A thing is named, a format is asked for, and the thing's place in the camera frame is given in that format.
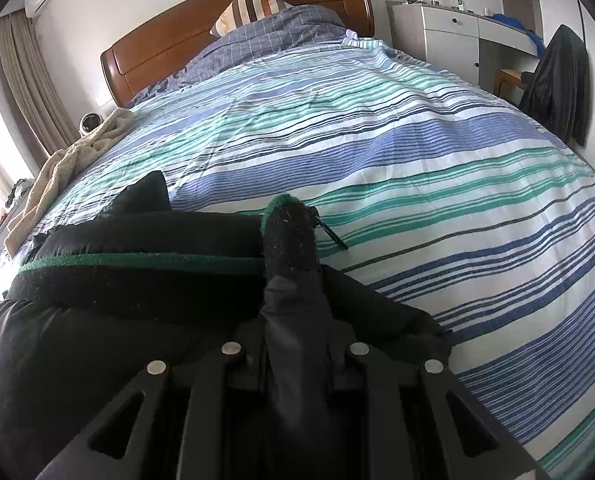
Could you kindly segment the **black puffer jacket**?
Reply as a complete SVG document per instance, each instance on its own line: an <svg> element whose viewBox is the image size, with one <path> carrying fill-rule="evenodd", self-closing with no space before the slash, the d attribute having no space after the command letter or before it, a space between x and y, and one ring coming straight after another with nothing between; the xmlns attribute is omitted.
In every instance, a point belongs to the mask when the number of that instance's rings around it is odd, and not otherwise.
<svg viewBox="0 0 595 480"><path fill-rule="evenodd" d="M318 210L289 195L262 214L172 207L163 174L127 186L90 221L37 235L0 300L0 469L32 479L154 360L183 364L262 335L280 426L327 423L333 326L391 359L446 361L449 336L320 262Z"/></svg>

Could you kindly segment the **striped bed duvet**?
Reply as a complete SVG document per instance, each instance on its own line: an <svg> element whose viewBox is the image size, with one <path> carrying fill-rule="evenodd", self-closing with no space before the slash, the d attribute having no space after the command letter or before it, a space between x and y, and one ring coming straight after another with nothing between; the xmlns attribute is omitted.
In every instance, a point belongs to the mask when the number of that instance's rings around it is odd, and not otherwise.
<svg viewBox="0 0 595 480"><path fill-rule="evenodd" d="M595 170L556 136L354 32L127 110L127 136L52 203L16 275L37 235L92 220L153 171L179 211L258 216L292 195L322 218L321 263L441 325L441 362L545 479L595 479ZM334 323L327 423L308 441L274 414L262 335L231 341L262 348L258 479L333 479L337 348L363 341Z"/></svg>

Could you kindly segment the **cream fleece garment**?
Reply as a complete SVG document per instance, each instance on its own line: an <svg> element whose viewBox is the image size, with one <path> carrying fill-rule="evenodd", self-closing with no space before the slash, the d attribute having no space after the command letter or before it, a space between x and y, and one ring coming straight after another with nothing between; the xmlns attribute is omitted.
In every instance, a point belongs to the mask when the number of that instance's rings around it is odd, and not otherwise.
<svg viewBox="0 0 595 480"><path fill-rule="evenodd" d="M117 108L94 131L82 136L68 148L56 151L47 159L28 193L23 210L9 223L4 246L10 257L18 252L66 187L127 136L134 118L130 110Z"/></svg>

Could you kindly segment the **dark jacket on chair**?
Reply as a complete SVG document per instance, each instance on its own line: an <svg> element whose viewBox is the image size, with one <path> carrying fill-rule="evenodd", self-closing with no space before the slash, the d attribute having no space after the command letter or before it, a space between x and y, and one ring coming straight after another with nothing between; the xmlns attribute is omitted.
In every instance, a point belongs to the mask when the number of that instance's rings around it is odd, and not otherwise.
<svg viewBox="0 0 595 480"><path fill-rule="evenodd" d="M577 33L560 25L532 73L519 110L568 144L586 143L591 109L589 57Z"/></svg>

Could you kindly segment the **wooden chair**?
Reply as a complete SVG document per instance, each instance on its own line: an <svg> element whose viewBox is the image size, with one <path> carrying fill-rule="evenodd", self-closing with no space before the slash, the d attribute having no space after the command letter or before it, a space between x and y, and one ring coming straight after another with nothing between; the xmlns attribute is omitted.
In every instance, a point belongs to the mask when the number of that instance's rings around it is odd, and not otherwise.
<svg viewBox="0 0 595 480"><path fill-rule="evenodd" d="M493 94L511 104L518 105L523 92L529 86L526 81L527 76L517 70L511 70L511 68L496 70Z"/></svg>

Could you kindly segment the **blue cloth on desk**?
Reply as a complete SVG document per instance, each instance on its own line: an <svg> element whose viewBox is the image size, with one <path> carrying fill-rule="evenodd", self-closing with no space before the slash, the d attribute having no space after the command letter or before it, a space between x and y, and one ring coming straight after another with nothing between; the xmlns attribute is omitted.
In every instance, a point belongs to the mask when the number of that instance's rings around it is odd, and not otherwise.
<svg viewBox="0 0 595 480"><path fill-rule="evenodd" d="M540 36L536 35L532 29L526 28L521 21L501 13L493 14L491 19L501 24L521 30L521 32L524 32L526 36L532 40L532 43L535 44L537 58L542 58L545 55L546 47L544 45L544 41L540 38Z"/></svg>

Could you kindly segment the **white desk with drawers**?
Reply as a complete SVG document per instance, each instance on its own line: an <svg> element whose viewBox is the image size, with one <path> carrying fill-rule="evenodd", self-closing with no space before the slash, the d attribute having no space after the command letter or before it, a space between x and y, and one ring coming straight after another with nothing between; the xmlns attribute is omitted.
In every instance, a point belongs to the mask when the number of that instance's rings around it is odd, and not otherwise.
<svg viewBox="0 0 595 480"><path fill-rule="evenodd" d="M537 50L525 32L491 18L457 10L386 3L393 46L414 58L486 91L494 90L499 70L533 70Z"/></svg>

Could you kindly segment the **wooden headboard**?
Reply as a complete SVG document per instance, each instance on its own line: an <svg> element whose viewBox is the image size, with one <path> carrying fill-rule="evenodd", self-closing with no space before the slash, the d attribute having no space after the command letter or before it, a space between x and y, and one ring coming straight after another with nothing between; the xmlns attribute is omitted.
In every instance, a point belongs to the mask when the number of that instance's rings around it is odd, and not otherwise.
<svg viewBox="0 0 595 480"><path fill-rule="evenodd" d="M205 47L240 24L281 6L326 6L361 36L375 33L371 0L186 0L151 18L102 52L100 62L119 107L184 68Z"/></svg>

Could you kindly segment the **beige curtain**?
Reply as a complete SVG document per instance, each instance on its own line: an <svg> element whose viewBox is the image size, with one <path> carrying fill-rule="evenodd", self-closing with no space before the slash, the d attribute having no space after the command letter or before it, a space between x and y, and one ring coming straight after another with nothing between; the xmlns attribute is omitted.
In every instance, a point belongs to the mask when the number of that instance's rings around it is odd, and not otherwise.
<svg viewBox="0 0 595 480"><path fill-rule="evenodd" d="M80 135L49 75L32 20L23 10L0 18L0 64L7 84L43 159L65 150Z"/></svg>

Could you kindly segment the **blue checked pillow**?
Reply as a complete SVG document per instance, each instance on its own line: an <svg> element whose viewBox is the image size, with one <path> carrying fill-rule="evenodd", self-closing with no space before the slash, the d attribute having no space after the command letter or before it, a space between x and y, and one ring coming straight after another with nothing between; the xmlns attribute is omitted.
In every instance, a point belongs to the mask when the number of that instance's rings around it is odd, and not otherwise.
<svg viewBox="0 0 595 480"><path fill-rule="evenodd" d="M340 16L326 6L292 6L228 32L191 58L181 70L139 91L127 107L198 84L242 63L307 44L340 39L346 29Z"/></svg>

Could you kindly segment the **brown striped cushion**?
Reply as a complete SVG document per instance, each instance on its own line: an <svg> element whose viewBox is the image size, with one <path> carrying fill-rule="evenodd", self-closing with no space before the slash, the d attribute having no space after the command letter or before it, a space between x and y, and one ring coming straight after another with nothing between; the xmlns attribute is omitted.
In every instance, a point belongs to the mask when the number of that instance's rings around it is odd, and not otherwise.
<svg viewBox="0 0 595 480"><path fill-rule="evenodd" d="M292 4L284 0L232 0L220 13L210 29L210 34L222 38L242 25L264 20L290 8Z"/></svg>

